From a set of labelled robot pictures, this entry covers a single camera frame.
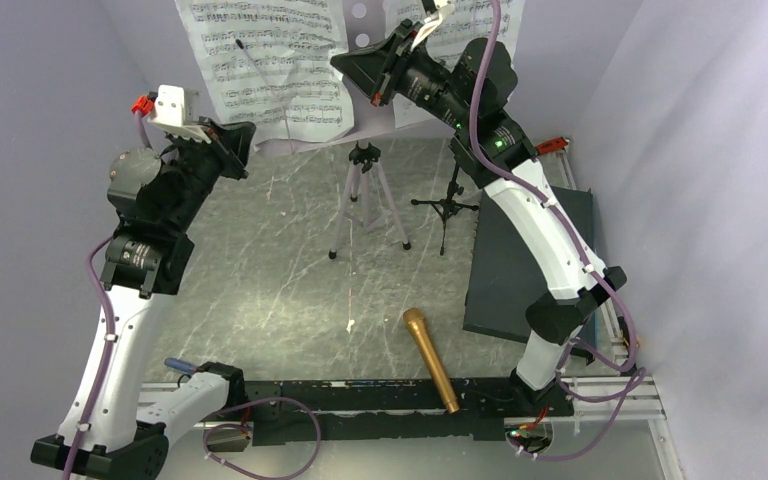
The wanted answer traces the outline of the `sheet music page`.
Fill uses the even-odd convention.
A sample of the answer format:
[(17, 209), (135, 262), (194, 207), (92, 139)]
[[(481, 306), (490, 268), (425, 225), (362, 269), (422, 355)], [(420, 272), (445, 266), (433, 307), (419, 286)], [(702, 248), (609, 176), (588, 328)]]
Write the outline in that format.
[(331, 59), (348, 50), (340, 1), (179, 1), (215, 113), (251, 122), (254, 141), (325, 143), (355, 126)]
[[(453, 69), (471, 40), (489, 35), (492, 22), (492, 7), (489, 1), (453, 1), (453, 5), (453, 14), (425, 42), (430, 56), (449, 70)], [(511, 57), (514, 57), (516, 52), (525, 6), (525, 0), (500, 1), (501, 22), (497, 40), (506, 46)], [(383, 9), (387, 33), (392, 32), (404, 19), (416, 22), (427, 16), (420, 1), (385, 1)], [(397, 129), (432, 119), (429, 113), (401, 95), (394, 97), (391, 105)]]

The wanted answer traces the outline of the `black microphone shock-mount stand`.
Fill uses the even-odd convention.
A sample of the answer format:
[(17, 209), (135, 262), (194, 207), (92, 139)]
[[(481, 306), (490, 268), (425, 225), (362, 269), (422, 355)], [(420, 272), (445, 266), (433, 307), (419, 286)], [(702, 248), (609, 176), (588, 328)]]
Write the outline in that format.
[(446, 251), (446, 236), (447, 226), (450, 218), (455, 217), (462, 210), (468, 210), (477, 212), (480, 207), (475, 204), (465, 204), (459, 202), (456, 196), (462, 195), (464, 187), (458, 182), (458, 177), (461, 172), (460, 165), (455, 163), (451, 177), (447, 184), (446, 196), (439, 200), (419, 200), (411, 199), (410, 204), (412, 206), (426, 205), (430, 206), (442, 222), (442, 237), (439, 249), (439, 255), (443, 256)]

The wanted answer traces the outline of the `gold microphone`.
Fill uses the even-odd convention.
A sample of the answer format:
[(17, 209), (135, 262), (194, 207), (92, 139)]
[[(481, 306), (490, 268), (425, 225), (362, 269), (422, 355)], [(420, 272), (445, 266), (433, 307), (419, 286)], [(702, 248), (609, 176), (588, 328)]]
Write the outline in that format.
[(425, 315), (418, 308), (410, 308), (403, 313), (402, 318), (406, 330), (417, 346), (445, 410), (449, 414), (457, 413), (460, 410), (458, 397), (433, 343)]

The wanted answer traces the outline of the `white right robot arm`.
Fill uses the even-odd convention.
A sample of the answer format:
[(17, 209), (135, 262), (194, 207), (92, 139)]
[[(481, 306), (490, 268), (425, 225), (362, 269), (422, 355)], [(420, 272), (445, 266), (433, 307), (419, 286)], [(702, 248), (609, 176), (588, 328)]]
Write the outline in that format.
[(372, 105), (400, 95), (452, 128), (449, 148), (458, 167), (501, 209), (534, 256), (548, 291), (525, 312), (530, 332), (510, 391), (515, 409), (534, 415), (558, 385), (572, 339), (626, 276), (591, 252), (550, 187), (537, 149), (506, 112), (518, 83), (506, 46), (475, 38), (448, 68), (427, 52), (419, 27), (405, 20), (386, 40), (336, 54), (330, 64)]

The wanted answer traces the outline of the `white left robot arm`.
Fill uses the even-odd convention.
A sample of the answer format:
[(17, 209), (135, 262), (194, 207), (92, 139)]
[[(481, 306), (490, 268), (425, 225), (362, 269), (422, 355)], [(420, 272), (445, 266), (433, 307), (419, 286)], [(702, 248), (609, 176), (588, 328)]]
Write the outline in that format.
[(90, 356), (57, 431), (37, 439), (32, 463), (64, 478), (154, 479), (170, 448), (217, 414), (239, 417), (248, 394), (242, 370), (208, 362), (153, 405), (139, 403), (161, 318), (171, 309), (194, 249), (188, 229), (221, 178), (247, 177), (256, 128), (202, 117), (197, 137), (169, 137), (165, 150), (116, 156), (107, 198), (118, 223), (91, 281), (101, 308)]

